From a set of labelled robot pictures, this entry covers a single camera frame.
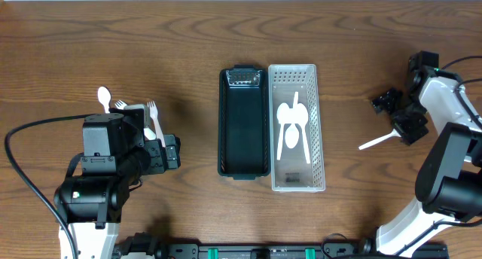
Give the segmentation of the white plastic spoon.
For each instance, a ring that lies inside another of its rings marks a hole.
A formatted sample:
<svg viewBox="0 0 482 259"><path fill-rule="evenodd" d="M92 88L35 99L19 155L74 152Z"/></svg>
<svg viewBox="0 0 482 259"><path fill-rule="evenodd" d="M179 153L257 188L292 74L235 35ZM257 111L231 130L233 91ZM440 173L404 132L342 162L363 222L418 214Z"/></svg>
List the white plastic spoon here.
<svg viewBox="0 0 482 259"><path fill-rule="evenodd" d="M103 106L105 113L108 114L110 109L110 102L111 102L111 93L109 89L107 87L101 86L97 90L97 98L98 98L98 101Z"/></svg>
<svg viewBox="0 0 482 259"><path fill-rule="evenodd" d="M298 104L298 92L294 93L293 106L290 108L290 115L288 122L290 123L288 129L285 131L285 143L288 148L294 148L299 139L299 131L296 127L297 124L297 104Z"/></svg>
<svg viewBox="0 0 482 259"><path fill-rule="evenodd" d="M281 103L276 111L276 118L279 122L279 138L276 150L276 159L281 160L282 156L282 144L283 144L283 137L284 137L284 126L287 123L287 116L290 115L290 108L287 103Z"/></svg>
<svg viewBox="0 0 482 259"><path fill-rule="evenodd" d="M301 128L305 160L306 160L306 163L310 164L311 163L310 150L308 146L308 139L307 139L307 133L306 133L306 125L309 120L308 111L307 111L307 108L302 103L297 103L295 106L295 112L297 113L297 124Z"/></svg>
<svg viewBox="0 0 482 259"><path fill-rule="evenodd" d="M366 148L370 148L376 144L379 144L387 139L390 139L390 138L393 138L393 137L398 137L398 138L401 138L401 134L396 130L396 129L393 129L390 133L384 135L384 136L381 136L379 138L376 138L376 139L373 139L369 142L366 142L364 143L363 145L360 145L358 147L358 149L361 151L361 150L364 150Z"/></svg>

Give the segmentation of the white plastic fork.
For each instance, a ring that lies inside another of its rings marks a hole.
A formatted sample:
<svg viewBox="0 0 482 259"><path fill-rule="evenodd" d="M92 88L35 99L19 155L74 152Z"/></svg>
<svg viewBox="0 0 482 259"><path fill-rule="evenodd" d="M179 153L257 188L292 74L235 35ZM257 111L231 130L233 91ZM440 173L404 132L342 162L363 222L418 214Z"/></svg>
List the white plastic fork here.
<svg viewBox="0 0 482 259"><path fill-rule="evenodd" d="M151 119L154 123L156 136L161 141L162 146L165 148L166 143L165 143L164 134L163 134L163 131L161 129L160 122L159 122L159 119L158 119L157 106L156 106L154 101L150 101L150 102L148 102L148 107L150 109L150 117L151 117Z"/></svg>
<svg viewBox="0 0 482 259"><path fill-rule="evenodd" d="M115 107L117 109L124 109L125 107L127 106L127 104L122 101L122 100L118 100L116 103L115 103Z"/></svg>

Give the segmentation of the white plastic utensil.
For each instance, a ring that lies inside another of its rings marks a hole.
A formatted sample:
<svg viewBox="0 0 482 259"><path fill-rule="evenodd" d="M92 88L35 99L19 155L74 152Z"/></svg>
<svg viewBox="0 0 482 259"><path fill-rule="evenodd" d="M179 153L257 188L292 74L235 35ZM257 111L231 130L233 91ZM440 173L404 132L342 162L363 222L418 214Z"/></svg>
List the white plastic utensil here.
<svg viewBox="0 0 482 259"><path fill-rule="evenodd" d="M155 140L157 138L156 133L149 127L144 128L144 135L147 138L147 140Z"/></svg>

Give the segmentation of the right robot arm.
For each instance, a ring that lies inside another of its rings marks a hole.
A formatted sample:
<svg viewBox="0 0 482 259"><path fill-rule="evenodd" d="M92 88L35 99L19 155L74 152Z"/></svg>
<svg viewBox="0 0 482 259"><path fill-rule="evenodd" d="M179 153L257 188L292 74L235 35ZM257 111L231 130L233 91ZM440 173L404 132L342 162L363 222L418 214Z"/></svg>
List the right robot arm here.
<svg viewBox="0 0 482 259"><path fill-rule="evenodd" d="M450 227L481 225L481 115L465 94L467 80L439 65L437 53L420 51L408 60L407 89L374 98L375 112L389 115L392 134L412 145L432 122L438 138L421 165L415 197L389 223L377 228L361 252L411 258L433 236Z"/></svg>

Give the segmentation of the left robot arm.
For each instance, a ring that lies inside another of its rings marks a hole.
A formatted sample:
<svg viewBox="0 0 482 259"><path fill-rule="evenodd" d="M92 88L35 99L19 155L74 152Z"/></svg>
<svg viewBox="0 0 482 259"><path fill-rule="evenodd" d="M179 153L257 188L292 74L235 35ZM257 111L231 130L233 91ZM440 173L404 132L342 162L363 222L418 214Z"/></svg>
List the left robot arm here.
<svg viewBox="0 0 482 259"><path fill-rule="evenodd" d="M146 140L146 105L110 108L87 116L84 152L74 156L54 202L66 230L59 231L63 258L166 258L166 245L147 233L116 243L122 208L142 176L180 167L180 139Z"/></svg>

